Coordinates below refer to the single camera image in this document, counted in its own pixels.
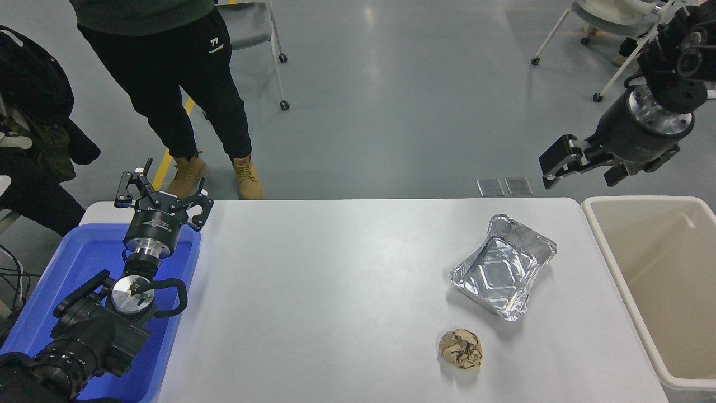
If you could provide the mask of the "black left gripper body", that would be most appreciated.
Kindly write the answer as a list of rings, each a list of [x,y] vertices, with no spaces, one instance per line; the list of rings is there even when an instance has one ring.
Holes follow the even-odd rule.
[[[150,197],[145,196],[135,202],[135,213],[124,237],[125,245],[138,244],[142,239],[151,239],[163,245],[177,244],[182,223],[169,211],[177,199],[167,193],[159,193],[158,201],[159,204],[154,204]]]

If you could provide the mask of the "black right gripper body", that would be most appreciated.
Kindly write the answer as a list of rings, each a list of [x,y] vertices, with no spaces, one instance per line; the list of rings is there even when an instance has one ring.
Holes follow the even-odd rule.
[[[604,113],[593,134],[593,148],[632,163],[647,163],[687,135],[687,115],[660,107],[648,96],[622,95]]]

